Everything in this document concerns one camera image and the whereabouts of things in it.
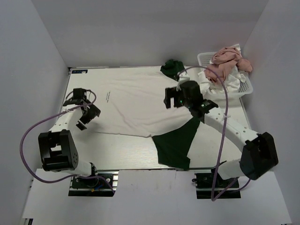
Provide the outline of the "white and green t-shirt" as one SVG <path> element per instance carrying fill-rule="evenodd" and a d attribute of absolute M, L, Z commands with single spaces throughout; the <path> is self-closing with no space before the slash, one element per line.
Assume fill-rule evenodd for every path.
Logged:
<path fill-rule="evenodd" d="M 85 141 L 103 135 L 150 138 L 158 163 L 187 170 L 188 152 L 199 127 L 199 121 L 185 107 L 166 109 L 165 88 L 177 82 L 158 69 L 138 71 L 135 68 L 88 69 L 86 74 L 71 74 L 68 90 L 92 90 L 94 102 L 101 111 L 87 129 Z"/>

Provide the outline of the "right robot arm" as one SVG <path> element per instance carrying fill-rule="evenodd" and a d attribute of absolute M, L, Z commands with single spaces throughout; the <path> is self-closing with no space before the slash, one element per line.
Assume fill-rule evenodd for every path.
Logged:
<path fill-rule="evenodd" d="M 165 89 L 166 108 L 186 107 L 191 115 L 229 139 L 240 151 L 241 158 L 222 163 L 212 174 L 212 183 L 224 186 L 229 179 L 241 176 L 257 180 L 278 164 L 274 138 L 268 132 L 260 134 L 227 117 L 219 106 L 204 99 L 195 81 Z"/>

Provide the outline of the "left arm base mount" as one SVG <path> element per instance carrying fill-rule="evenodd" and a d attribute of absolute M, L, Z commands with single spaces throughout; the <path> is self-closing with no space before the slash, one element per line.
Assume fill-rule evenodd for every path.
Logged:
<path fill-rule="evenodd" d="M 113 197 L 118 184 L 119 171 L 98 171 L 98 178 L 72 178 L 68 196 Z"/>

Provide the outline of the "pink t-shirt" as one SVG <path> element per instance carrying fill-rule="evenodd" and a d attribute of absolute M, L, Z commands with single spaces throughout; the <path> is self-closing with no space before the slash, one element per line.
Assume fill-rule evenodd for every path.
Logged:
<path fill-rule="evenodd" d="M 248 73 L 253 70 L 250 61 L 243 58 L 235 47 L 222 48 L 212 56 L 211 62 L 212 64 L 209 64 L 204 70 L 204 74 L 212 83 L 220 83 L 218 77 L 225 81 L 234 67 Z"/>

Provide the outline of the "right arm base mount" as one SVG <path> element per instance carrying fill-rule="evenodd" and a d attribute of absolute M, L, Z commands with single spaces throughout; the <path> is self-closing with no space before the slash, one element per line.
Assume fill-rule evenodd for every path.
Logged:
<path fill-rule="evenodd" d="M 197 199 L 210 199 L 213 183 L 212 173 L 196 173 L 195 178 L 192 179 L 192 183 L 196 187 Z M 234 181 L 234 178 L 223 180 L 220 176 L 217 176 L 214 195 L 217 196 L 223 189 Z M 238 181 L 236 181 L 229 189 L 227 189 L 219 199 L 240 199 L 241 194 L 238 190 L 240 188 Z"/>

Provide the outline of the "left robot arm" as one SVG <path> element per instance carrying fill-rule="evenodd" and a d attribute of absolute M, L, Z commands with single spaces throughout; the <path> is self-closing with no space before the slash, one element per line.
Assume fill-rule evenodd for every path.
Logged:
<path fill-rule="evenodd" d="M 101 113 L 88 99 L 88 92 L 83 88 L 72 91 L 72 97 L 63 104 L 63 114 L 48 132 L 40 133 L 38 144 L 45 171 L 65 172 L 76 176 L 83 176 L 83 182 L 88 187 L 94 187 L 99 182 L 99 175 L 95 173 L 93 163 L 79 159 L 72 131 L 75 128 L 86 130 L 86 124 Z"/>

